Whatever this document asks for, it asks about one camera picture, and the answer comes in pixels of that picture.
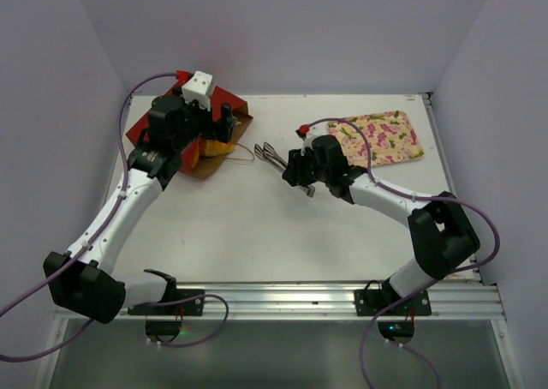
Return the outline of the red paper bag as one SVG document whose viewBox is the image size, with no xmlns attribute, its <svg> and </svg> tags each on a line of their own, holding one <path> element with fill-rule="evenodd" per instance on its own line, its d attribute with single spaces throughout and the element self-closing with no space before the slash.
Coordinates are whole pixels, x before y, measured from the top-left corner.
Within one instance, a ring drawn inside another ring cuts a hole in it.
<svg viewBox="0 0 548 389">
<path fill-rule="evenodd" d="M 189 167 L 192 145 L 197 139 L 190 143 L 182 143 L 182 85 L 194 73 L 178 71 L 176 83 L 172 88 L 154 98 L 150 109 L 126 133 L 126 137 L 134 145 L 134 149 L 128 155 L 128 168 L 144 171 L 149 177 L 158 179 L 162 187 L 166 187 L 177 172 L 205 180 L 228 157 L 227 154 L 200 158 L 194 169 Z M 220 119 L 222 103 L 228 103 L 232 107 L 235 127 L 230 142 L 236 144 L 246 132 L 253 117 L 248 113 L 245 100 L 215 86 L 211 97 L 214 122 Z"/>
</svg>

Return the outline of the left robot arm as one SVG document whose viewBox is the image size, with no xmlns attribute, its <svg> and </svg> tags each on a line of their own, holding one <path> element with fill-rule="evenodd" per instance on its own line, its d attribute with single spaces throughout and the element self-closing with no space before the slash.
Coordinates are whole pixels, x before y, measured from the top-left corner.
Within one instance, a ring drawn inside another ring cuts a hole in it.
<svg viewBox="0 0 548 389">
<path fill-rule="evenodd" d="M 49 253 L 43 265 L 53 302 L 102 324 L 124 308 L 150 305 L 159 314 L 176 308 L 169 274 L 146 269 L 118 280 L 112 273 L 129 235 L 182 167 L 182 153 L 200 138 L 230 142 L 236 124 L 228 103 L 203 106 L 175 94 L 155 98 L 146 121 L 99 214 L 64 254 Z"/>
</svg>

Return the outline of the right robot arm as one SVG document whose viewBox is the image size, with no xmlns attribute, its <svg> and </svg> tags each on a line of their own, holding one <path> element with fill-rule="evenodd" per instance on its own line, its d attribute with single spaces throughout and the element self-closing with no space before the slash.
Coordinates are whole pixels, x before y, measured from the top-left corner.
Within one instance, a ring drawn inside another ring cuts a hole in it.
<svg viewBox="0 0 548 389">
<path fill-rule="evenodd" d="M 351 205 L 368 207 L 409 230 L 414 257 L 376 290 L 365 287 L 364 303 L 377 312 L 400 314 L 412 303 L 411 293 L 449 275 L 480 248 L 466 213 L 449 192 L 413 195 L 389 190 L 365 167 L 351 165 L 332 135 L 321 135 L 302 149 L 292 149 L 283 180 L 290 186 L 323 183 L 331 195 Z"/>
</svg>

